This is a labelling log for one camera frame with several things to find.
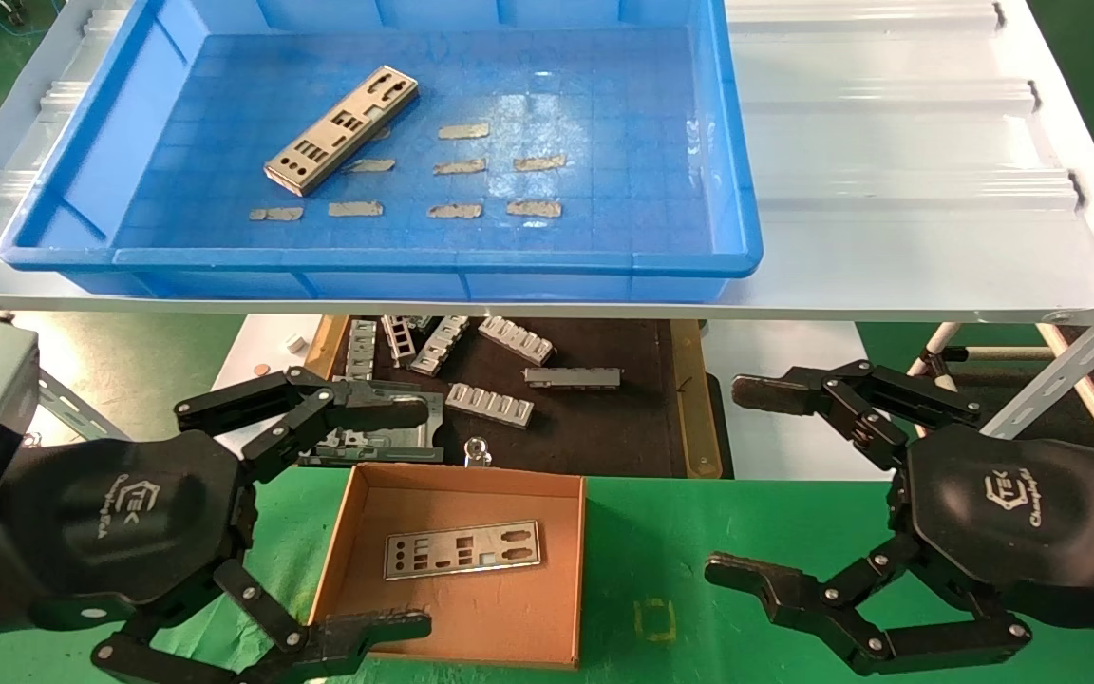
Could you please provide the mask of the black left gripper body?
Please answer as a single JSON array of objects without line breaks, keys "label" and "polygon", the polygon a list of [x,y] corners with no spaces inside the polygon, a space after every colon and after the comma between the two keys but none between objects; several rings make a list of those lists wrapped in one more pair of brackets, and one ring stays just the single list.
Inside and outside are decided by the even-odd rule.
[{"label": "black left gripper body", "polygon": [[0,634],[177,626],[253,528],[246,467],[201,432],[19,450],[0,480]]}]

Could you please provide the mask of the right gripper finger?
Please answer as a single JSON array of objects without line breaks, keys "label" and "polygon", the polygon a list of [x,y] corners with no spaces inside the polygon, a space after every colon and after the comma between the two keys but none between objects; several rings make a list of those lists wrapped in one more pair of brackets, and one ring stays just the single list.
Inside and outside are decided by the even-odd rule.
[{"label": "right gripper finger", "polygon": [[[933,592],[971,618],[889,629],[868,621],[860,606],[906,573],[933,580]],[[998,665],[1032,640],[1028,625],[1003,607],[994,590],[968,580],[941,581],[928,546],[911,534],[895,534],[831,579],[712,553],[705,561],[705,580],[755,595],[772,626],[816,637],[857,675]]]},{"label": "right gripper finger", "polygon": [[737,375],[732,399],[744,409],[816,415],[880,469],[906,469],[907,433],[895,417],[929,431],[977,426],[981,408],[926,376],[859,360],[829,370],[793,367],[783,376]]}]

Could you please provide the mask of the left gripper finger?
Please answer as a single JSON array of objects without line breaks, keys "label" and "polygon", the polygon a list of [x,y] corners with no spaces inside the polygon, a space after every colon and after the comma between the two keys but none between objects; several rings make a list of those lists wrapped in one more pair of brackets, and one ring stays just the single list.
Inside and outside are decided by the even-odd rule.
[{"label": "left gripper finger", "polygon": [[218,591],[243,611],[274,642],[240,672],[153,649],[158,621],[135,615],[100,642],[92,666],[123,683],[305,683],[351,675],[374,645],[423,639],[431,618],[422,610],[361,612],[321,623],[298,623],[238,561],[225,561],[213,579]]},{"label": "left gripper finger", "polygon": [[175,407],[182,432],[217,437],[264,425],[238,451],[243,471],[255,484],[268,484],[295,465],[347,467],[344,456],[321,453],[331,433],[416,428],[428,415],[422,399],[391,398],[368,381],[329,381],[303,367],[179,399]]}]

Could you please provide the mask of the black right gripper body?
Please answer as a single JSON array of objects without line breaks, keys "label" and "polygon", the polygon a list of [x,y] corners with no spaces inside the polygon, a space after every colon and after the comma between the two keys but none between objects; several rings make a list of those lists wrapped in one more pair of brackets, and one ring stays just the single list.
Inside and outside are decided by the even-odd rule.
[{"label": "black right gripper body", "polygon": [[907,447],[891,502],[915,575],[951,606],[1094,631],[1094,447],[948,426]]}]

